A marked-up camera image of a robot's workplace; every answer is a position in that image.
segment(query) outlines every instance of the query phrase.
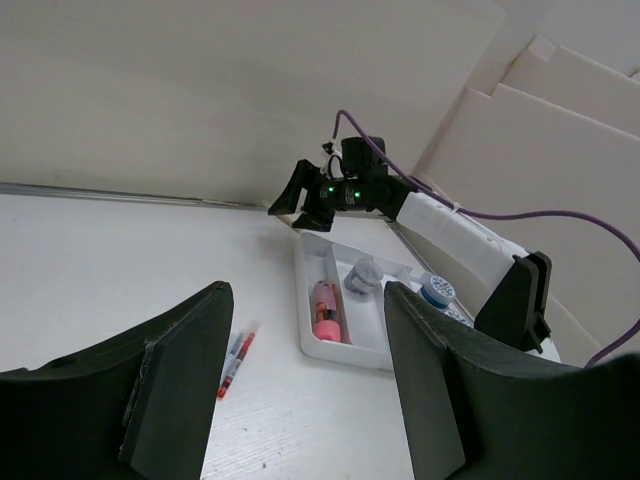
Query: pink toy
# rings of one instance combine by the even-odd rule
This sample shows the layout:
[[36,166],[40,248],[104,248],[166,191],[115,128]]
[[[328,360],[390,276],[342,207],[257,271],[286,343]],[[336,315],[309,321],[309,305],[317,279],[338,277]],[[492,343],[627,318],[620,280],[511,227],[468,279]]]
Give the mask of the pink toy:
[[316,310],[313,334],[320,340],[340,342],[338,307],[331,282],[321,280],[313,286],[313,303]]

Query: marker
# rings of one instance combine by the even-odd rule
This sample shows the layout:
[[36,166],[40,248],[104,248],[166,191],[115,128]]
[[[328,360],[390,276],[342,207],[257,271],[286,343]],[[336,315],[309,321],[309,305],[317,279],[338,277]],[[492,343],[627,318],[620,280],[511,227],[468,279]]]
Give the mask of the marker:
[[227,374],[229,373],[229,367],[231,366],[233,361],[236,359],[236,355],[240,351],[243,338],[244,338],[244,335],[242,333],[239,333],[236,336],[236,339],[234,340],[234,342],[231,344],[231,348],[227,353],[227,357],[224,359],[224,366],[222,367],[222,375],[220,375],[219,386],[222,386],[222,382],[224,382],[224,379],[227,378]]
[[257,329],[254,328],[254,329],[251,329],[249,335],[247,335],[247,338],[242,344],[242,348],[240,349],[240,352],[238,352],[236,361],[233,362],[233,364],[229,368],[229,373],[227,373],[227,376],[222,382],[222,385],[220,385],[220,389],[218,390],[218,398],[224,398],[224,396],[227,393],[227,390],[229,390],[229,386],[231,385],[231,382],[233,382],[233,377],[236,376],[236,373],[238,372],[240,365],[242,365],[242,361],[244,360],[244,357],[246,357],[247,352],[249,351],[249,347],[251,346],[253,339],[256,338],[256,333],[257,333]]

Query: black mount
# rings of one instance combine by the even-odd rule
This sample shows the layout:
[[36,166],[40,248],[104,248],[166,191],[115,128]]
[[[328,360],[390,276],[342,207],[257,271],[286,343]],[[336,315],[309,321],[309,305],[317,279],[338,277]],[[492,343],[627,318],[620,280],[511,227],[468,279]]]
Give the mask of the black mount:
[[200,479],[232,315],[215,282],[102,343],[0,372],[0,478]]
[[475,320],[475,329],[523,352],[551,335],[544,319],[551,260],[536,252],[515,258]]
[[[385,151],[384,140],[372,138]],[[327,150],[331,144],[324,145]],[[342,140],[344,178],[330,179],[309,160],[300,160],[282,194],[269,209],[269,215],[295,213],[302,189],[307,196],[302,215],[294,228],[331,231],[335,212],[379,210],[395,220],[407,195],[415,189],[397,177],[389,176],[386,164],[360,138]]]

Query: white tabletop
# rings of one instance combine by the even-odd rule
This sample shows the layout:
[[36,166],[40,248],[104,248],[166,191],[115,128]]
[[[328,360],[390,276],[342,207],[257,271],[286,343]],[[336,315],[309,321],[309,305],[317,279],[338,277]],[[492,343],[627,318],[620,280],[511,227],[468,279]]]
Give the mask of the white tabletop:
[[[216,405],[205,479],[412,479],[391,373],[299,348],[292,242],[263,212],[0,195],[0,370],[37,368],[216,280],[262,326]],[[379,220],[331,239],[420,268]]]

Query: plastic organizer tray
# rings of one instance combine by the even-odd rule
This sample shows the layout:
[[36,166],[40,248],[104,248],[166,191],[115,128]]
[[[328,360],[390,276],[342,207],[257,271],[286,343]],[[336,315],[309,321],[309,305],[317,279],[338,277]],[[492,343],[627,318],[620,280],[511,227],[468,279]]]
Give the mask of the plastic organizer tray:
[[[295,244],[296,295],[298,323],[302,351],[313,358],[356,365],[359,367],[393,370],[391,352],[384,320],[384,285],[399,281],[417,291],[419,278],[412,277],[412,268],[358,249],[331,242],[318,235],[302,233]],[[361,258],[373,258],[384,272],[381,285],[371,294],[361,296],[344,288],[344,278]],[[343,343],[319,340],[313,334],[315,306],[312,305],[313,286],[320,280],[335,283],[340,290],[339,320]],[[468,316],[456,306],[452,308]]]

